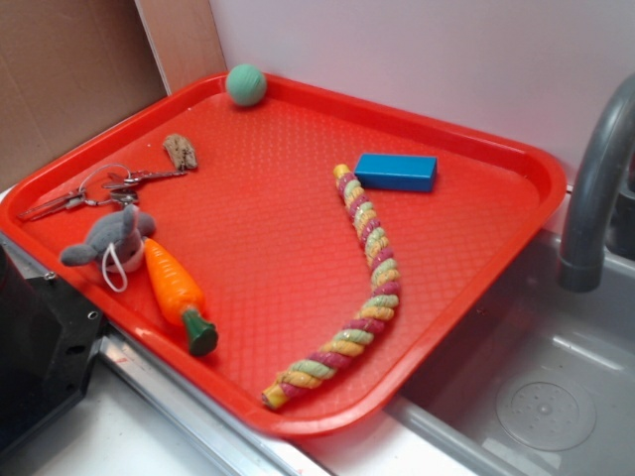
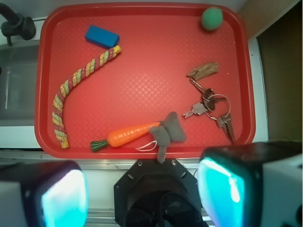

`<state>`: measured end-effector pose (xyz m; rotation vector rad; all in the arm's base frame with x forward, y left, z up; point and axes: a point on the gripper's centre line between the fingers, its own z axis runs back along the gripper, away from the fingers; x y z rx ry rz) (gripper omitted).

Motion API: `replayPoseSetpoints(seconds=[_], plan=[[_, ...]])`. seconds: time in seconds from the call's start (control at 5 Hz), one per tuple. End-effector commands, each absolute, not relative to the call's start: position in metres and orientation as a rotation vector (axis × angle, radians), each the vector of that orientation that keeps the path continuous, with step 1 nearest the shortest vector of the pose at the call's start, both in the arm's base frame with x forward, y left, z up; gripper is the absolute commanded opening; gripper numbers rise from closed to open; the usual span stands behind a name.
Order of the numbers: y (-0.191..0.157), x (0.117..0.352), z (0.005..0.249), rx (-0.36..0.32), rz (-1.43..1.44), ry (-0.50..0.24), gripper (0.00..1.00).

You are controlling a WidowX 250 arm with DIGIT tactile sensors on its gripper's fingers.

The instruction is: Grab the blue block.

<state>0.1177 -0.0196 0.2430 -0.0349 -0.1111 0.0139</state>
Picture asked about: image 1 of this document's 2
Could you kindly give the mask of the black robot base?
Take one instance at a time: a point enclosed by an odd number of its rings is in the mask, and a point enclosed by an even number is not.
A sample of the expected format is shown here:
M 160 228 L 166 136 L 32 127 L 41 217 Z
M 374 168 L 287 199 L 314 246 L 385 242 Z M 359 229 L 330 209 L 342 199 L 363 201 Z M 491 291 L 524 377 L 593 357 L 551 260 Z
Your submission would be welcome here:
M 26 278 L 1 251 L 1 458 L 87 392 L 104 314 L 62 278 Z

